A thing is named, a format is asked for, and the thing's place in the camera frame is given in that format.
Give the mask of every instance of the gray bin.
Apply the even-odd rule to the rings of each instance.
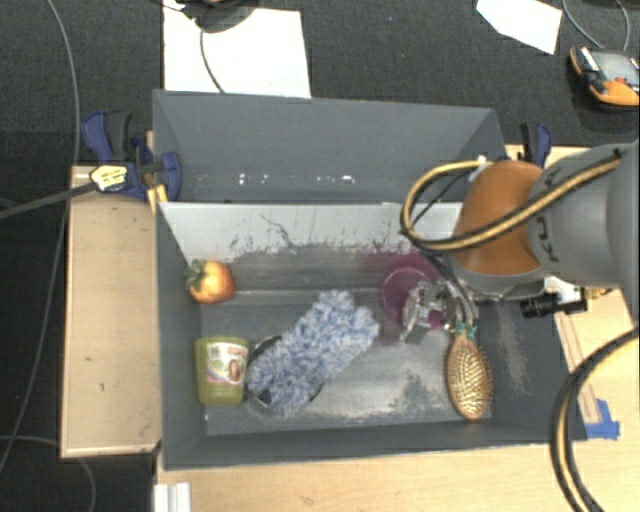
[[[515,304],[481,307],[478,341],[495,399],[485,418],[468,423],[446,394],[447,337],[399,344],[380,306],[385,273],[411,249],[398,234],[408,187],[443,161],[500,157],[491,110],[156,92],[154,134],[156,152],[177,151],[184,171],[180,202],[162,204],[157,215],[166,469],[547,440],[554,394],[567,375],[551,318],[524,320]],[[464,186],[425,216],[422,233],[450,233],[463,195]],[[228,263],[236,296],[193,303],[182,272],[194,258]],[[199,404],[196,339],[256,343],[293,327],[331,289],[370,307],[381,332],[303,413],[282,419],[252,401]],[[585,436],[581,422],[576,435]]]

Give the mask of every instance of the purple cup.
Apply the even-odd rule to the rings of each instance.
[[[440,278],[438,270],[419,254],[399,256],[391,265],[382,282],[382,307],[387,316],[398,325],[402,323],[402,310],[409,293],[420,281],[436,281]],[[432,311],[429,322],[432,328],[442,323],[439,312]]]

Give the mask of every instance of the wooden table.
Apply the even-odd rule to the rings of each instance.
[[[86,182],[87,171],[74,169],[73,184]],[[121,196],[74,199],[63,457],[150,452],[161,438],[152,249],[148,206]],[[631,325],[619,293],[556,321],[570,366]],[[606,510],[635,510],[640,502],[638,373],[633,343],[596,372],[581,398],[587,421],[597,419],[595,395],[622,426],[617,442],[576,448],[584,480]],[[193,511],[568,510],[540,445],[184,472],[160,465],[158,482],[189,482]]]

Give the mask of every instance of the apple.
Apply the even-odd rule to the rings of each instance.
[[[200,304],[217,304],[235,293],[229,267],[219,261],[193,260],[184,276],[186,289]]]

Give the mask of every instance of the can label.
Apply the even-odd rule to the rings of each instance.
[[[207,382],[244,385],[249,350],[235,343],[207,343]]]

